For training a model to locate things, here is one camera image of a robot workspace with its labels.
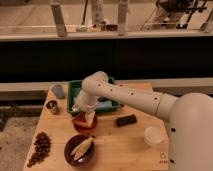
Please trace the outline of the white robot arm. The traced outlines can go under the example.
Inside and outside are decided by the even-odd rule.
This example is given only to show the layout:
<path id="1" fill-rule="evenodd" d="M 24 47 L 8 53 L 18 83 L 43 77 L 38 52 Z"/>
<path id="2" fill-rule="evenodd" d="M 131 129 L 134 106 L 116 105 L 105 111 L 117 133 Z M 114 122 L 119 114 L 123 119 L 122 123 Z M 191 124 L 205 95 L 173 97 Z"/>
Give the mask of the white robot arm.
<path id="1" fill-rule="evenodd" d="M 108 82 L 103 71 L 82 80 L 76 105 L 84 112 L 105 97 L 168 123 L 168 171 L 213 171 L 213 98 L 203 93 L 176 97 Z"/>

